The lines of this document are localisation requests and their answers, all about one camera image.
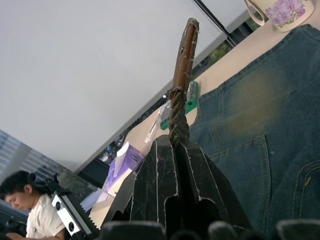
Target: tissue box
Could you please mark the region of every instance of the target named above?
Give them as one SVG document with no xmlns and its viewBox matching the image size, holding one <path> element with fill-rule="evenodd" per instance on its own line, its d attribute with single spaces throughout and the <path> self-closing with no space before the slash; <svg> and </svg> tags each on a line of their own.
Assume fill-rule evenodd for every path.
<svg viewBox="0 0 320 240">
<path fill-rule="evenodd" d="M 128 142 L 117 152 L 111 162 L 106 179 L 105 191 L 115 197 L 126 177 L 135 169 L 145 156 Z"/>
</svg>

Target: person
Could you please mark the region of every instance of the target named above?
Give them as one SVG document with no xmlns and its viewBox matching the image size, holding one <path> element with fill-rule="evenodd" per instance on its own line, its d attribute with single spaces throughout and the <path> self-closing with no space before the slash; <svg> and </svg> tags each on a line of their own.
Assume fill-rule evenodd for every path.
<svg viewBox="0 0 320 240">
<path fill-rule="evenodd" d="M 7 177 L 0 186 L 0 198 L 14 209 L 31 210 L 26 224 L 26 236 L 7 233 L 12 240 L 65 240 L 65 226 L 47 194 L 28 184 L 27 171 L 18 171 Z"/>
</svg>

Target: mug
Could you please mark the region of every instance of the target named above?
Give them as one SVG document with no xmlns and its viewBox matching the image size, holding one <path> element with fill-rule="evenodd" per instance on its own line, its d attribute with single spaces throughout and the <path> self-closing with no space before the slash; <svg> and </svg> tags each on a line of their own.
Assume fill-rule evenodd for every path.
<svg viewBox="0 0 320 240">
<path fill-rule="evenodd" d="M 299 26 L 315 9 L 311 0 L 244 0 L 244 3 L 257 24 L 263 26 L 266 15 L 280 32 L 287 32 Z M 249 4 L 262 16 L 262 20 L 254 15 Z"/>
</svg>

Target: blue jeans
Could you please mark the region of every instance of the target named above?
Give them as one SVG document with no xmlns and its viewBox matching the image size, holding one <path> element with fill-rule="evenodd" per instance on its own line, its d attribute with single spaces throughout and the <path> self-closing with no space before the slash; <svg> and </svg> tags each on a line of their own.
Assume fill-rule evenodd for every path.
<svg viewBox="0 0 320 240">
<path fill-rule="evenodd" d="M 190 127 L 229 179 L 252 227 L 320 219 L 320 31 L 292 30 L 200 97 Z"/>
</svg>

